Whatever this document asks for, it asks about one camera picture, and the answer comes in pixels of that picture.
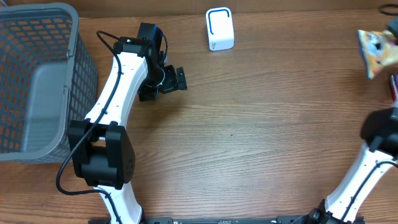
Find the yellow snack packet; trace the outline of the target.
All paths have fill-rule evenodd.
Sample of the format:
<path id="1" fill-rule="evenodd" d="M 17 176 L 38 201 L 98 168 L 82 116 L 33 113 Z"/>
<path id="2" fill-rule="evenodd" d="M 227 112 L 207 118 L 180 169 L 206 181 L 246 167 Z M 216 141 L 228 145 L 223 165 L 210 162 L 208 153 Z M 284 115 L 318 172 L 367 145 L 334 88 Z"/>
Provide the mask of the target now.
<path id="1" fill-rule="evenodd" d="M 375 78 L 385 67 L 397 64 L 397 37 L 392 32 L 358 30 L 357 35 L 368 79 Z"/>

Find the red purple pad pack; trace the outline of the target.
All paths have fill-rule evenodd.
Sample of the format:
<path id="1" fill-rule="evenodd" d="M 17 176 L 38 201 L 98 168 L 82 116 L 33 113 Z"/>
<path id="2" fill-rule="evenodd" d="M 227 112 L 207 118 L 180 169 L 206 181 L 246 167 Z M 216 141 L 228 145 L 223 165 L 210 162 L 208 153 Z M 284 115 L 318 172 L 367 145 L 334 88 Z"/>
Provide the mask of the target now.
<path id="1" fill-rule="evenodd" d="M 397 75 L 391 76 L 390 85 L 391 85 L 392 98 L 394 101 L 397 101 L 397 97 L 398 97 Z"/>

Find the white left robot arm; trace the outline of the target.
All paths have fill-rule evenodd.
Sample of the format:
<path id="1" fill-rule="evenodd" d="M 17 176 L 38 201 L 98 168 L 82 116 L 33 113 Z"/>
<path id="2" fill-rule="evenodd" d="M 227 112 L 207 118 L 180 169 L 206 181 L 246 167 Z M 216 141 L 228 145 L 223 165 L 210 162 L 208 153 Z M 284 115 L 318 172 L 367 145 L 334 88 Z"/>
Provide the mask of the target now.
<path id="1" fill-rule="evenodd" d="M 108 223 L 146 223 L 131 184 L 136 156 L 126 131 L 136 98 L 186 90 L 182 67 L 167 65 L 167 38 L 155 24 L 141 23 L 137 37 L 118 37 L 109 46 L 113 67 L 94 107 L 68 129 L 70 154 L 56 177 L 65 195 L 101 194 Z"/>

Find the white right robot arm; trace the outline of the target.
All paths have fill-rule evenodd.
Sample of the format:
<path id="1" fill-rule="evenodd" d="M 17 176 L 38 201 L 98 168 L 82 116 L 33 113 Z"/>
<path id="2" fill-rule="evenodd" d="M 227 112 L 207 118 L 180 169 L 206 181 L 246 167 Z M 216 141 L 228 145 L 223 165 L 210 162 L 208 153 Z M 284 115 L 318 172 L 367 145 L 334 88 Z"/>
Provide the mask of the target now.
<path id="1" fill-rule="evenodd" d="M 357 31 L 367 77 L 397 64 L 397 19 L 384 31 Z M 358 157 L 337 188 L 318 208 L 295 223 L 354 223 L 361 204 L 392 167 L 397 166 L 397 76 L 393 76 L 394 102 L 390 108 L 369 113 L 361 128 Z"/>

